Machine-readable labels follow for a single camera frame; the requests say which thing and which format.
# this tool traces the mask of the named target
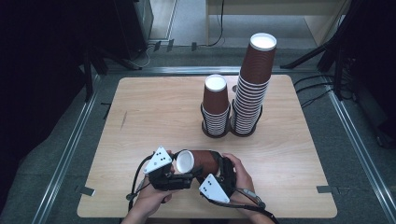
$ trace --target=wire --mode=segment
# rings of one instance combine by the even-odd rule
[[[137,167],[136,174],[134,175],[134,183],[132,184],[131,194],[128,194],[128,195],[127,195],[127,199],[128,199],[129,196],[131,196],[130,201],[129,201],[129,205],[128,205],[128,211],[131,210],[132,206],[134,205],[134,197],[136,197],[136,193],[137,193],[137,192],[134,192],[134,187],[136,186],[136,181],[137,181],[137,177],[138,177],[138,175],[139,175],[140,169],[142,169],[143,164],[144,164],[146,161],[149,161],[151,158],[152,158],[152,155],[151,155],[151,156],[147,156],[145,159],[142,160],[142,162],[140,162],[139,166]]]
[[[330,75],[318,75],[318,76],[312,76],[312,77],[304,77],[304,78],[301,78],[300,80],[296,81],[296,82],[293,84],[293,86],[296,86],[298,83],[300,83],[300,82],[302,82],[302,81],[305,81],[305,80],[308,80],[308,79],[311,79],[311,78],[316,78],[316,77],[334,77],[334,76],[330,76]]]
[[[219,41],[221,40],[222,35],[223,35],[223,15],[224,15],[224,0],[221,1],[220,36],[219,36],[219,39],[215,43],[210,44],[210,45],[197,45],[197,46],[200,46],[200,47],[213,47],[213,46],[215,46],[215,45],[217,45],[219,43]]]
[[[311,86],[300,88],[299,90],[296,91],[296,93],[299,93],[301,91],[306,91],[306,90],[309,90],[309,89],[312,89],[315,87],[319,87],[319,86],[327,86],[327,85],[333,85],[333,84],[334,84],[333,82],[322,82],[322,83],[318,83],[318,84],[314,84]]]
[[[133,62],[133,60],[136,60],[137,58],[140,57],[140,55],[142,54],[142,52],[139,52],[139,54],[138,54],[134,59],[132,59],[132,60],[127,60],[127,63],[132,64],[132,65],[134,65],[134,66],[136,66],[136,67],[140,67],[140,68],[146,67],[146,66],[149,65],[149,63],[150,63],[150,57],[149,57],[149,54],[148,54],[148,50],[151,49],[151,48],[153,48],[153,47],[154,47],[154,45],[149,45],[145,50],[142,50],[142,52],[144,51],[144,52],[146,53],[146,56],[147,56],[147,58],[148,58],[148,61],[147,61],[145,64],[139,65],[139,64]]]
[[[328,92],[330,92],[330,91],[332,91],[332,90],[333,90],[333,89],[327,90],[327,91],[323,92],[321,95],[319,95],[319,96],[317,96],[317,97],[315,97],[315,98],[313,98],[313,99],[310,99],[310,100],[305,101],[304,103],[301,104],[301,108],[304,108],[304,107],[307,107],[307,106],[311,105],[311,104],[314,103],[317,99],[322,98],[323,96],[326,95],[326,93],[328,93]]]

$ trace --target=cup stack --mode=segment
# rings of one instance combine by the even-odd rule
[[[227,134],[230,108],[226,79],[217,74],[207,77],[201,104],[202,129],[207,136],[218,138]]]
[[[258,33],[250,38],[233,100],[231,131],[235,135],[250,136],[256,129],[272,73],[275,51],[276,39],[272,35]]]

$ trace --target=aluminum rail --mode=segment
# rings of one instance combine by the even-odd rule
[[[101,81],[102,81],[101,78],[98,75],[96,75],[95,80],[93,82],[93,86],[94,87],[100,86]],[[52,175],[49,184],[47,185],[44,197],[41,200],[41,203],[38,206],[37,211],[35,212],[35,217],[32,221],[33,224],[46,223],[47,217],[50,214],[50,209],[52,208],[52,205],[58,194],[59,188],[61,187],[64,181],[64,176],[68,170],[70,161],[73,158],[74,152],[78,144],[78,140],[81,137],[87,119],[91,114],[91,110],[95,102],[96,96],[97,96],[97,91],[93,93],[90,101],[85,103],[85,105],[82,108],[76,126],[74,127],[73,132],[71,133],[70,138],[66,144],[66,147],[64,148],[64,153],[58,162],[58,166],[56,167],[56,170]]]
[[[325,81],[330,82],[330,80],[325,77],[323,78]],[[329,93],[330,98],[332,100],[332,104],[344,125],[346,133],[352,143],[352,146],[356,152],[356,155],[361,162],[361,166],[364,172],[367,175],[367,178],[372,185],[372,188],[375,192],[376,197],[379,200],[379,203],[384,210],[385,215],[388,218],[389,223],[396,223],[396,204],[392,197],[392,194],[387,187],[385,181],[382,178],[382,175],[377,170],[373,160],[371,159],[370,153],[367,151],[367,148],[361,141],[361,137],[355,128],[355,125],[352,122],[349,114],[347,113],[347,109],[345,107],[344,102],[339,101],[337,96],[334,94],[333,91]]]

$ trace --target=gray floor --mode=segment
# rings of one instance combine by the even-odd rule
[[[202,37],[198,38],[192,35],[192,32],[190,32],[191,27],[195,27],[196,29],[194,30],[199,30],[201,26],[183,26],[181,24],[178,26],[177,19],[175,19],[175,24],[171,33],[171,36],[175,39],[175,45],[189,46],[192,41],[203,41]],[[315,47],[311,42],[313,41],[312,37],[307,41],[311,42],[311,44],[305,43],[305,41],[300,39],[300,33],[304,34],[304,38],[309,38],[305,30],[306,26],[301,23],[299,27],[301,32],[284,34],[289,40],[286,38],[284,41],[281,41],[282,38],[278,39],[278,46],[282,46],[282,42],[287,46],[286,44],[292,42],[294,38],[296,41],[291,47],[279,47],[275,59],[275,72],[278,74],[289,74],[293,81],[297,81],[303,77],[319,75],[318,72],[312,71],[315,70],[315,65],[320,55],[302,64],[293,71],[284,71],[278,68],[279,65],[291,62]],[[276,30],[277,28],[271,28],[271,25],[269,25],[268,30],[271,29]],[[191,36],[186,37],[185,35],[177,35],[177,32],[181,31],[184,31],[184,34],[191,34]],[[149,49],[148,56],[150,60],[147,58],[147,55],[142,55],[141,58],[134,61],[138,64],[146,64],[149,61],[149,64],[142,71],[127,71],[118,64],[112,62],[108,63],[110,68],[109,73],[107,76],[101,77],[102,82],[95,89],[97,97],[93,104],[92,112],[79,138],[76,150],[70,161],[70,166],[61,183],[62,185],[59,188],[54,204],[49,211],[46,223],[119,223],[117,218],[81,218],[77,215],[80,195],[75,192],[75,189],[76,186],[84,186],[86,182],[92,159],[106,122],[104,117],[108,110],[108,106],[102,103],[107,104],[112,102],[118,81],[122,77],[154,75],[150,74],[149,71],[154,71],[157,67],[240,66],[245,55],[248,35],[238,41],[242,46],[238,48],[236,41],[232,44],[233,38],[231,33],[230,35],[228,35],[228,33],[224,34],[224,44],[214,48],[200,47],[196,51],[191,51],[190,47],[175,46],[171,51],[167,51],[165,47],[162,47],[155,52],[153,49]],[[182,74],[175,73],[155,75],[182,76]],[[309,79],[296,86],[296,90],[318,82],[320,82],[320,79]],[[302,91],[298,94],[298,97],[300,102],[303,103],[325,91],[326,89],[324,87],[318,87],[308,91]],[[78,116],[83,109],[84,97],[84,90],[82,90],[73,104],[71,104],[64,113],[50,137],[35,148],[21,163],[14,185],[8,195],[6,208],[0,216],[0,223],[32,223],[41,199],[44,196],[46,187],[57,168],[58,161],[64,153],[64,148],[68,143],[70,134],[73,132]],[[359,106],[353,101],[344,101],[344,103],[379,173],[383,176],[389,188],[394,190],[396,178],[393,171],[396,168],[396,150],[388,150],[379,147],[375,141],[375,134],[362,114]],[[338,215],[330,219],[280,218],[280,222],[389,223],[375,191],[366,173],[362,169],[347,132],[343,127],[343,123],[340,121],[332,105],[330,97],[325,95],[316,100],[312,105],[305,107],[304,115],[309,130],[312,133],[329,185],[337,187],[340,190],[339,193],[334,193],[333,195],[338,209]]]

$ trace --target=hand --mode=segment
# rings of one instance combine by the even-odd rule
[[[237,189],[248,189],[252,192],[254,191],[253,179],[251,178],[248,171],[245,169],[241,160],[235,157],[235,155],[231,153],[222,154],[223,157],[227,157],[233,163],[233,167],[235,168],[236,174],[236,188]],[[234,192],[230,198],[232,204],[248,204],[257,206],[253,201],[247,198],[244,194],[239,193],[238,191]],[[265,215],[250,211],[244,208],[237,208],[237,210],[248,217],[253,223],[274,223],[269,217]]]
[[[142,184],[142,190],[137,196],[134,206],[129,211],[128,215],[122,221],[122,224],[141,224],[145,223],[147,218],[153,215],[160,208],[161,203],[169,202],[172,199],[172,194],[178,190],[168,190],[162,191],[157,190],[149,183],[149,178],[145,176],[144,182]]]

